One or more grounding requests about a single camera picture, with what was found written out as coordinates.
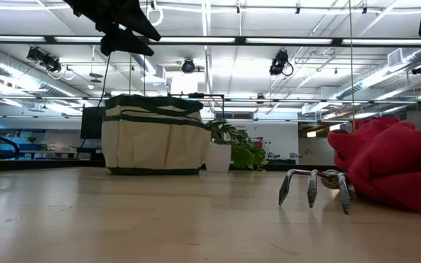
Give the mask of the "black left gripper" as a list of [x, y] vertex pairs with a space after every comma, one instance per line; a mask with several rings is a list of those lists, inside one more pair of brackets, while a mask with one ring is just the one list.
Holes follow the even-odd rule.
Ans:
[[95, 29], [106, 33], [100, 42], [100, 51], [109, 56], [115, 51], [152, 56], [154, 51], [131, 31], [116, 29], [120, 24], [143, 36], [159, 41], [161, 35], [140, 8], [138, 0], [64, 0], [74, 15], [86, 16]]

